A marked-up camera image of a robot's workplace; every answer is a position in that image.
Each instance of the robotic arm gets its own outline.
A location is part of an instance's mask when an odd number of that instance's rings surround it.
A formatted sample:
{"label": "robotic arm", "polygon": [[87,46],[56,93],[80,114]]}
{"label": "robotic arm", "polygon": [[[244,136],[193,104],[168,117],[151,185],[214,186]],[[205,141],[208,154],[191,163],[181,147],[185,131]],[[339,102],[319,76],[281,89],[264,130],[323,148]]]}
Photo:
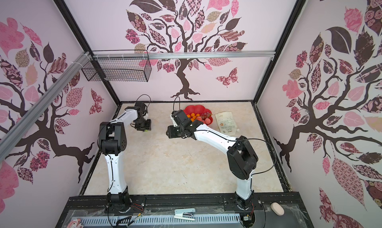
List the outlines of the robotic arm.
{"label": "robotic arm", "polygon": [[105,156],[109,175],[107,200],[110,205],[121,209],[130,207],[130,196],[123,173],[122,151],[127,146],[125,127],[134,122],[134,128],[138,131],[151,130],[151,120],[144,118],[146,114],[146,105],[136,102],[116,119],[100,124],[98,148]]}
{"label": "robotic arm", "polygon": [[246,209],[252,198],[251,173],[256,168],[258,157],[246,137],[240,138],[224,135],[209,128],[199,120],[191,121],[183,110],[171,114],[173,126],[167,128],[169,138],[191,137],[206,142],[227,154],[231,172],[237,177],[236,195],[238,205]]}

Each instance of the red bowl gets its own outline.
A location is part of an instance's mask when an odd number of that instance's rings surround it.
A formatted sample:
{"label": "red bowl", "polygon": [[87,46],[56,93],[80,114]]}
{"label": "red bowl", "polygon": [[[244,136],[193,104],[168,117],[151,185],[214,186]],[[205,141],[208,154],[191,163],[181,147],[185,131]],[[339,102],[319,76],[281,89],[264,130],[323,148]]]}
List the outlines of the red bowl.
{"label": "red bowl", "polygon": [[186,115],[190,115],[192,113],[194,114],[203,114],[203,113],[209,113],[210,116],[208,117],[211,120],[211,123],[208,125],[212,124],[213,118],[212,118],[212,112],[209,109],[206,109],[203,105],[189,105],[183,110]]}

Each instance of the butterfly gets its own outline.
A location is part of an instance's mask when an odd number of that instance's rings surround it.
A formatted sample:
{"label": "butterfly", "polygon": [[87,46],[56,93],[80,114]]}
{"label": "butterfly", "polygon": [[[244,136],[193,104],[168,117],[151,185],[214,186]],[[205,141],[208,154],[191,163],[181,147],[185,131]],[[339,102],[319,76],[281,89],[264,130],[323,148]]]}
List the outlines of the butterfly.
{"label": "butterfly", "polygon": [[216,79],[218,81],[223,82],[223,85],[227,86],[227,88],[228,88],[228,85],[231,84],[231,82],[237,82],[238,81],[238,77],[236,76],[237,73],[238,73],[238,71],[237,71],[237,67],[236,67],[230,72],[230,75],[228,77],[218,76]]}
{"label": "butterfly", "polygon": [[91,89],[92,97],[94,100],[94,104],[90,107],[89,114],[94,114],[95,112],[99,113],[102,112],[102,107],[100,103],[104,100],[100,95],[97,95],[93,89]]}

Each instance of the tree mural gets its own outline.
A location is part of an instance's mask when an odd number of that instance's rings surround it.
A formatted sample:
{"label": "tree mural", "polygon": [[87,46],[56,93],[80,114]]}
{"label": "tree mural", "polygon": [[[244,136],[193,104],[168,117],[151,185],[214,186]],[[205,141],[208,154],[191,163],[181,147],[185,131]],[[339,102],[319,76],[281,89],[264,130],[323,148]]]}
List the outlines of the tree mural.
{"label": "tree mural", "polygon": [[[24,39],[24,34],[17,31],[18,23],[15,19],[8,18],[7,23],[8,25],[0,22],[0,47],[8,57],[9,50],[23,47],[21,42]],[[8,133],[26,114],[28,107],[30,107],[28,104],[33,105],[40,96],[44,95],[48,90],[49,80],[52,80],[51,83],[56,82],[57,79],[53,75],[63,73],[68,66],[65,53],[54,59],[49,43],[42,47],[41,39],[33,30],[25,26],[23,26],[23,30],[29,36],[31,44],[16,54],[15,61],[18,67],[0,56],[0,66],[4,72],[4,77],[0,82],[0,105],[8,108],[7,110],[0,110],[0,123],[10,123],[7,128],[0,126],[0,131],[4,133]],[[43,58],[40,56],[41,49],[38,47],[42,49]],[[38,79],[37,70],[40,70],[43,79]],[[35,122],[37,130],[17,143],[16,147],[21,147],[23,150],[11,153],[6,157],[7,159],[18,156],[13,167],[17,167],[17,174],[23,180],[33,183],[33,172],[46,168],[53,155],[55,157],[68,155],[75,157],[78,161],[79,182],[83,164],[90,163],[93,159],[94,156],[91,158],[87,156],[93,143],[88,148],[81,150],[78,147],[69,147],[58,142],[58,136],[64,134],[63,127],[70,125],[64,120],[64,117],[75,116],[79,113],[79,110],[75,109],[81,101],[83,92],[83,87],[76,87],[79,79],[80,73],[77,73]],[[95,104],[102,103],[102,98],[97,96],[95,92],[93,93],[93,90],[91,95]]]}
{"label": "tree mural", "polygon": [[[131,2],[130,6],[138,6],[145,13],[137,14],[130,9],[127,10],[128,19],[135,30],[128,29],[125,37],[132,44],[136,44],[136,53],[140,53],[139,50],[147,50],[150,53],[170,53],[182,50],[183,52],[241,51],[246,45],[246,43],[236,42],[245,33],[243,30],[234,31],[240,20],[240,18],[234,18],[239,9],[237,0],[231,2],[230,0],[208,0],[206,11],[210,8],[215,8],[217,11],[211,11],[207,17],[205,17],[204,8],[201,8],[204,0],[157,1],[159,3],[154,0]],[[141,40],[146,40],[148,44],[139,43]],[[234,43],[221,43],[221,40],[234,41]],[[210,58],[207,61],[197,58],[175,59],[174,62],[169,59],[150,60],[151,65],[156,64],[158,71],[161,69],[167,73],[176,71],[183,87],[172,97],[183,94],[188,100],[192,100],[188,97],[189,95],[200,93],[190,88],[184,73],[186,68],[199,70],[200,66],[204,66],[207,70],[212,70],[212,66],[222,66],[228,62],[230,62],[228,58]],[[219,76],[216,79],[228,86],[231,82],[237,81],[237,76],[230,74],[230,76]]]}
{"label": "tree mural", "polygon": [[[308,133],[307,142],[313,142],[313,153],[322,148],[325,173],[330,172],[332,163],[332,172],[346,192],[365,206],[365,184],[382,209],[382,183],[369,181],[382,179],[382,175],[370,166],[380,162],[382,155],[365,152],[352,144],[362,140],[382,146],[380,139],[366,134],[370,130],[382,132],[382,117],[376,115],[382,112],[382,95],[370,96],[382,90],[382,42],[378,48],[374,44],[382,39],[381,6],[382,0],[367,0],[364,17],[358,9],[346,8],[348,30],[343,27],[327,29],[331,43],[324,42],[319,34],[309,55],[302,51],[297,56],[297,68],[282,87],[291,99],[287,107],[291,109],[290,117],[295,124],[288,143],[275,140],[281,148],[281,159],[285,157],[292,171],[289,154],[300,135]],[[341,156],[347,162],[363,164],[350,165],[339,159]]]}

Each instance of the red flower-shaped fruit bowl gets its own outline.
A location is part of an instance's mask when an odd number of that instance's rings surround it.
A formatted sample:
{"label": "red flower-shaped fruit bowl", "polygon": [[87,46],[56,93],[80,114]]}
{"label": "red flower-shaped fruit bowl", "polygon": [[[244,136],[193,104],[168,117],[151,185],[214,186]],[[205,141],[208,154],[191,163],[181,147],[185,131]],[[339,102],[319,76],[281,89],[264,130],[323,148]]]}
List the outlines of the red flower-shaped fruit bowl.
{"label": "red flower-shaped fruit bowl", "polygon": [[194,113],[195,115],[199,114],[200,117],[202,117],[203,121],[205,121],[208,118],[210,120],[210,123],[204,122],[206,125],[210,125],[213,122],[211,110],[206,109],[203,105],[189,105],[183,111],[186,113],[186,115],[190,116],[192,113]]}

